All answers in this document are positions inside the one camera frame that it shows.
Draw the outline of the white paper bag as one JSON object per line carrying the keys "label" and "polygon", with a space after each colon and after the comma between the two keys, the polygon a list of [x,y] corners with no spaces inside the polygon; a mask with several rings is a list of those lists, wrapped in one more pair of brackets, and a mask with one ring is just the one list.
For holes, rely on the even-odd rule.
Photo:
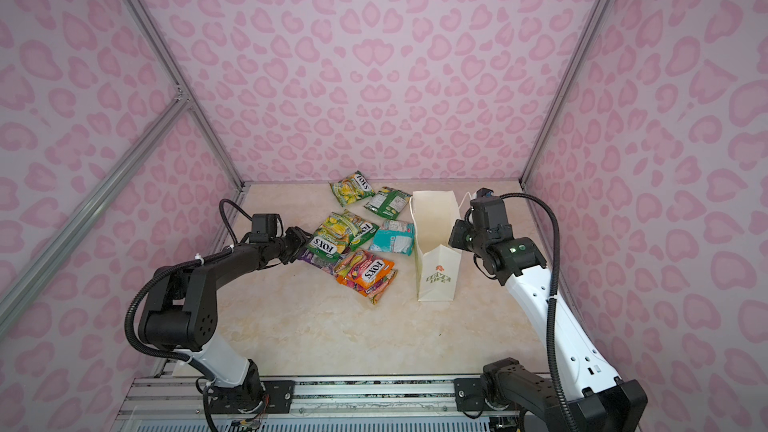
{"label": "white paper bag", "polygon": [[410,212],[415,227],[417,299],[452,302],[461,267],[462,251],[449,245],[460,207],[472,197],[457,200],[453,191],[415,191]]}

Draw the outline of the purple Fox's berries bag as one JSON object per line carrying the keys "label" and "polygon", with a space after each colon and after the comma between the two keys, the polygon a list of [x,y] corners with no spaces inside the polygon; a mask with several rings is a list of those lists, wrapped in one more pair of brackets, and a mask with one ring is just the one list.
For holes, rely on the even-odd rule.
{"label": "purple Fox's berries bag", "polygon": [[335,268],[338,263],[343,259],[342,256],[336,258],[327,258],[322,254],[316,254],[309,249],[303,251],[299,259],[313,267],[316,267],[327,274],[335,277]]}

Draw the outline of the green yellow Fox's bag front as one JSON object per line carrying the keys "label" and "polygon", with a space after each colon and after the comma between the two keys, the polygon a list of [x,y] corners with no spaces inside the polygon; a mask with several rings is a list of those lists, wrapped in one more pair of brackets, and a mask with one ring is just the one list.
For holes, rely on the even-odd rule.
{"label": "green yellow Fox's bag front", "polygon": [[308,249],[315,255],[337,261],[348,250],[350,229],[342,223],[323,224],[313,234]]}

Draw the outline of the orange Fox's fruit bag top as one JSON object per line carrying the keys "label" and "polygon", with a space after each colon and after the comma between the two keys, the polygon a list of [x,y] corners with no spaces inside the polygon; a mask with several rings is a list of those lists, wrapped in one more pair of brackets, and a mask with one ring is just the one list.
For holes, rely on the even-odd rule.
{"label": "orange Fox's fruit bag top", "polygon": [[393,270],[393,261],[370,251],[357,250],[337,264],[334,274],[340,284],[361,293],[368,293]]}

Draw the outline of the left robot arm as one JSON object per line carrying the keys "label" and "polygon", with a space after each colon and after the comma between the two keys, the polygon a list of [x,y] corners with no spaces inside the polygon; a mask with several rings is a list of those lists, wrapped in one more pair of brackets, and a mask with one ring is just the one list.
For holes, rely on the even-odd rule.
{"label": "left robot arm", "polygon": [[203,410],[264,413],[268,392],[258,367],[217,334],[219,289],[254,271],[293,263],[311,234],[290,227],[280,236],[258,233],[209,256],[156,270],[136,293],[124,334],[137,352],[187,364],[200,373]]}

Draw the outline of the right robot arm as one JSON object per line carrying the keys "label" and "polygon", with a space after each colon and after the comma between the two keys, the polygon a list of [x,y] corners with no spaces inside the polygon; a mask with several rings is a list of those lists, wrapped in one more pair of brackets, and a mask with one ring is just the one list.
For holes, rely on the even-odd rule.
{"label": "right robot arm", "polygon": [[510,194],[487,188],[476,192],[455,222],[449,244],[471,253],[475,266],[516,300],[544,344],[548,374],[533,373],[513,358],[487,364],[472,389],[455,389],[458,410],[470,419],[485,410],[513,410],[519,430],[527,415],[550,431],[636,430],[648,404],[644,389],[621,377],[561,298],[560,228],[553,210],[530,194],[517,196],[548,216],[549,258],[532,239],[515,235],[505,207]]}

